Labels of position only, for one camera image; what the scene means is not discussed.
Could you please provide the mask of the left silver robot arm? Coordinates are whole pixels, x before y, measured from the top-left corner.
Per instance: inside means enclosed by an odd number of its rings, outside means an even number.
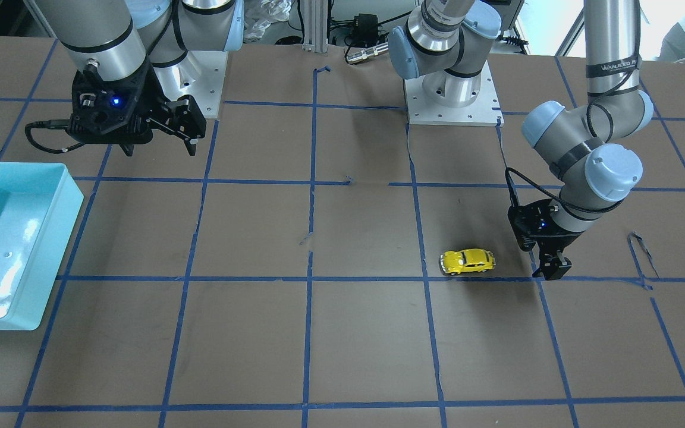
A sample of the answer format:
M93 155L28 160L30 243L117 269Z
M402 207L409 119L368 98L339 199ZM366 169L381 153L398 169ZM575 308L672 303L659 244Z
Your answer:
M642 178L638 155L619 140L643 129L654 111L638 88L640 2L586 1L583 11L587 104L566 109L546 101L521 127L563 186L527 205L510 193L508 218L517 244L524 251L538 247L535 276L547 280L571 268L565 248L616 209ZM500 32L498 12L484 2L424 1L389 33L389 57L404 80L476 80Z

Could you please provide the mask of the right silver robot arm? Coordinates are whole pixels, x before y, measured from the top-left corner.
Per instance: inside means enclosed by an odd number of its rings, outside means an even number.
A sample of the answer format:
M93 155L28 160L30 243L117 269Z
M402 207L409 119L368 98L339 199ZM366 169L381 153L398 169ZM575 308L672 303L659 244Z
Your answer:
M35 121L34 148L68 153L114 144L127 156L159 130L190 156L215 112L206 101L220 86L196 52L238 51L242 1L36 1L76 66L68 119Z

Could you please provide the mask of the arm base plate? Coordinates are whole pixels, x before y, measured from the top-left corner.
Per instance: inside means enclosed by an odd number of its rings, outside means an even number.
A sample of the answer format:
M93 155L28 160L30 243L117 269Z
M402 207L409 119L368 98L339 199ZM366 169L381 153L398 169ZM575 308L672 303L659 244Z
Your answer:
M403 82L411 125L505 124L489 64L479 75L460 78L437 71Z
M228 52L188 51L182 61L156 67L155 73L166 97L191 95L204 118L218 119L228 58Z

